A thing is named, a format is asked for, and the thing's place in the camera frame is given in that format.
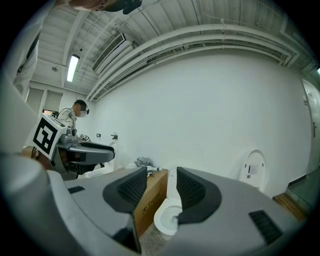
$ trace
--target wooden floor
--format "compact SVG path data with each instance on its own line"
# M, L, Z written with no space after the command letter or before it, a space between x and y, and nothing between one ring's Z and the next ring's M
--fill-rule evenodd
M279 194L273 197L273 200L276 201L283 208L289 210L299 222L302 222L308 218L308 214L300 205L298 205L290 196L287 194Z

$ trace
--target window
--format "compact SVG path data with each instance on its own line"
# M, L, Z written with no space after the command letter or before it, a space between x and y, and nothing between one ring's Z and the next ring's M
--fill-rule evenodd
M42 96L44 94L43 90L30 88L28 96L26 98L26 103L33 109L33 111L38 115Z
M43 113L45 114L48 113L49 115L51 115L52 112L58 112L61 98L62 98L61 93L48 90L45 98L44 106L43 106Z

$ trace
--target door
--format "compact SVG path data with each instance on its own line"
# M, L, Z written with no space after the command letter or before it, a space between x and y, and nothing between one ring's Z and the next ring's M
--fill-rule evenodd
M310 174L319 168L320 163L320 105L318 102L319 91L310 83L303 81L309 101L311 113L311 153L307 173Z

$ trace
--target ceiling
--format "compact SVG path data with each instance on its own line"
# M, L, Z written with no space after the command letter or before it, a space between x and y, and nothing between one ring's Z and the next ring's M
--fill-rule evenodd
M210 24L236 25L255 32L224 28L204 29L203 25ZM199 26L199 29L181 32L181 29L192 26ZM152 42L151 40L168 35L172 31L177 31L177 34L149 47L142 47L144 43ZM265 43L271 43L275 48L281 49L274 50L265 43L256 43L255 40L262 39L256 34L259 32L273 36L273 39L263 38ZM200 51L205 47L214 48L223 44L228 47L242 47L243 51L251 48L272 55L282 65L291 66L303 71L305 75L312 76L320 85L320 76L315 72L317 62L312 51L294 24L287 19L286 14L273 2L265 0L143 0L142 6L128 15L122 14L121 11L78 11L68 6L53 9L44 21L39 38L38 61L32 80L90 94L90 100L101 98L111 87L121 82L123 76L112 82L105 79L97 84L99 74L93 72L92 66L108 44L120 33L132 37L135 45L142 49L139 54L166 46L169 42L195 38L195 41L190 43L180 43L175 48L169 47L153 54L148 57L149 64L164 56L176 55L179 51L182 53L202 48L196 50ZM286 53L292 57L287 64ZM67 66L72 54L80 56L80 60L73 82L68 82Z

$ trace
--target cardboard box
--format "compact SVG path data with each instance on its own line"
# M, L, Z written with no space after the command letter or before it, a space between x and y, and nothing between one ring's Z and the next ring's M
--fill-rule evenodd
M134 210L135 229L140 237L154 222L154 215L167 197L168 170L149 176L146 190Z

